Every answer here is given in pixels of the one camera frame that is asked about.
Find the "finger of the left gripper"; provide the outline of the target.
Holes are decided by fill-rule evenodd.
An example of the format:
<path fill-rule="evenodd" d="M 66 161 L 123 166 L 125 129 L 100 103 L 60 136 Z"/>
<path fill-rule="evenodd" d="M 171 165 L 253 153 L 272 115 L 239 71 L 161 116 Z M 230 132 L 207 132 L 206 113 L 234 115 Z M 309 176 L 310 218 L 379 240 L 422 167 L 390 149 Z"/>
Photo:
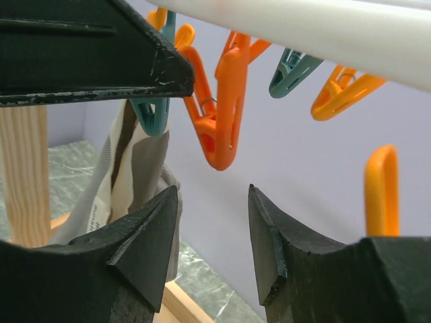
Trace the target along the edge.
<path fill-rule="evenodd" d="M 126 1 L 2 1 L 1 105 L 179 98 L 193 69 Z"/>

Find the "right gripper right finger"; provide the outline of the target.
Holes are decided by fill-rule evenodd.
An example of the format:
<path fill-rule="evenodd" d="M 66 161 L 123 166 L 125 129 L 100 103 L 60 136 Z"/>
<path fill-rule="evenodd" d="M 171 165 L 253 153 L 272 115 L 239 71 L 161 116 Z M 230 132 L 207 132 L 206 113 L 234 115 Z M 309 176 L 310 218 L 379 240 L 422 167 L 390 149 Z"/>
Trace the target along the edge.
<path fill-rule="evenodd" d="M 284 213 L 255 186 L 248 218 L 268 322 L 430 321 L 430 238 L 342 244 Z"/>

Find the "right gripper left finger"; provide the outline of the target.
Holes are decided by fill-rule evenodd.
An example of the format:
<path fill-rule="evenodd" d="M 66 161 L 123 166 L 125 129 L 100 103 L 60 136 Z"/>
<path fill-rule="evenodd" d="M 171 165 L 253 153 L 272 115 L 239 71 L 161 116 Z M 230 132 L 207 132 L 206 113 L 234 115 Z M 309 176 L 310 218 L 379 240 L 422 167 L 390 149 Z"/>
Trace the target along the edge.
<path fill-rule="evenodd" d="M 140 210 L 39 248 L 1 243 L 2 322 L 151 322 L 177 218 L 175 186 Z"/>

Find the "taupe underwear beige waistband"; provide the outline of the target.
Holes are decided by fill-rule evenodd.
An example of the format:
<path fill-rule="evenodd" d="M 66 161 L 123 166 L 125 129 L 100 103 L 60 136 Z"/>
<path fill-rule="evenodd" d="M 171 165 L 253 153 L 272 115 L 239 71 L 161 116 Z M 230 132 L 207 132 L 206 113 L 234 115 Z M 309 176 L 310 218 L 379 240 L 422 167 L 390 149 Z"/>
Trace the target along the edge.
<path fill-rule="evenodd" d="M 179 181 L 165 163 L 170 134 L 151 137 L 142 129 L 128 100 L 121 102 L 96 169 L 66 222 L 50 240 L 72 239 L 139 210 Z"/>

